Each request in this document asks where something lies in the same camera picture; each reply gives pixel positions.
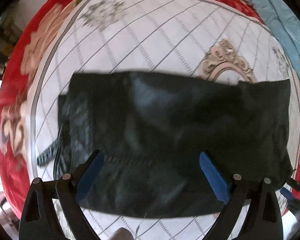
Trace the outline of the black leather jacket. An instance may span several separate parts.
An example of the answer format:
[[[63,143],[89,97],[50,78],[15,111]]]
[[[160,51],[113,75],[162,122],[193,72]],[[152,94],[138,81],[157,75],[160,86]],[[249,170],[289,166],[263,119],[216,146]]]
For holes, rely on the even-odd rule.
[[[99,150],[104,166],[81,207],[136,218],[217,213],[199,166],[278,190],[292,174],[287,152],[290,81],[229,86],[148,72],[75,73],[60,96],[57,139],[37,158],[58,179]]]

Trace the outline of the red floral blanket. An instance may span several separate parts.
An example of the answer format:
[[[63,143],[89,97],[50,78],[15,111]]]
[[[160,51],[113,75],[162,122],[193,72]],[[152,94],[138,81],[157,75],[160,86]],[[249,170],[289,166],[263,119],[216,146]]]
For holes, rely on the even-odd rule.
[[[262,20],[245,0],[215,0]],[[300,0],[283,0],[297,16]],[[26,165],[22,107],[39,63],[79,0],[47,0],[23,30],[7,63],[0,89],[0,176],[3,191],[17,217],[30,187]]]

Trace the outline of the light blue duvet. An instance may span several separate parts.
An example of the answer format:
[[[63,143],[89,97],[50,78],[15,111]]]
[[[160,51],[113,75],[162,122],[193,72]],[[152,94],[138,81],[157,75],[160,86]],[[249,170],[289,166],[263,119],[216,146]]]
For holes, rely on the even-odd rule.
[[[300,21],[283,0],[245,0],[287,52],[300,80]]]

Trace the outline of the white quilted floral mat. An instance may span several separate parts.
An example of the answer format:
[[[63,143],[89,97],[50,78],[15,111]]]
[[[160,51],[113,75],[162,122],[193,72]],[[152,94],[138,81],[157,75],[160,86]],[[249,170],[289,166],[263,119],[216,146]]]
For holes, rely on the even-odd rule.
[[[83,0],[48,46],[30,87],[31,178],[55,179],[53,161],[39,166],[37,158],[58,137],[58,99],[68,92],[73,74],[121,72],[164,73],[229,86],[289,80],[287,152],[293,175],[300,149],[297,80],[287,52],[266,25],[213,0]],[[136,218],[81,209],[101,239],[119,228],[136,239],[201,239],[219,214]]]

